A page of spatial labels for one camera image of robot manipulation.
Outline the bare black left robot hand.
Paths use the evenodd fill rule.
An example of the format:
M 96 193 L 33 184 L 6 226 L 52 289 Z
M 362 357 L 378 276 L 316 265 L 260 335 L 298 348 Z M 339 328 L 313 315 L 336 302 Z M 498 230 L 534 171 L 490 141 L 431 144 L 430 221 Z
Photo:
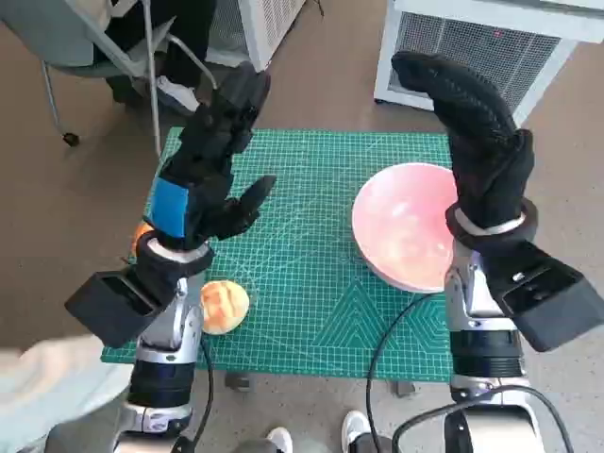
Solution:
M 166 248 L 190 251 L 215 237 L 246 232 L 277 178 L 262 176 L 239 198 L 229 195 L 233 157 L 253 137 L 271 86 L 265 71 L 244 62 L 212 92 L 210 104 L 188 119 L 177 151 L 161 166 L 145 220 Z

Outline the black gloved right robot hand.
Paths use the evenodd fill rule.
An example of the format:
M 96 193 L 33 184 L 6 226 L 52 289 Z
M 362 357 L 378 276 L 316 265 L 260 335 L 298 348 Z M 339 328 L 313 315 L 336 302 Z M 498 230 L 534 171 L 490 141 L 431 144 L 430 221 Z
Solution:
M 534 166 L 533 136 L 516 125 L 496 86 L 438 55 L 399 51 L 391 63 L 403 88 L 432 100 L 446 129 L 465 217 L 484 230 L 518 220 Z

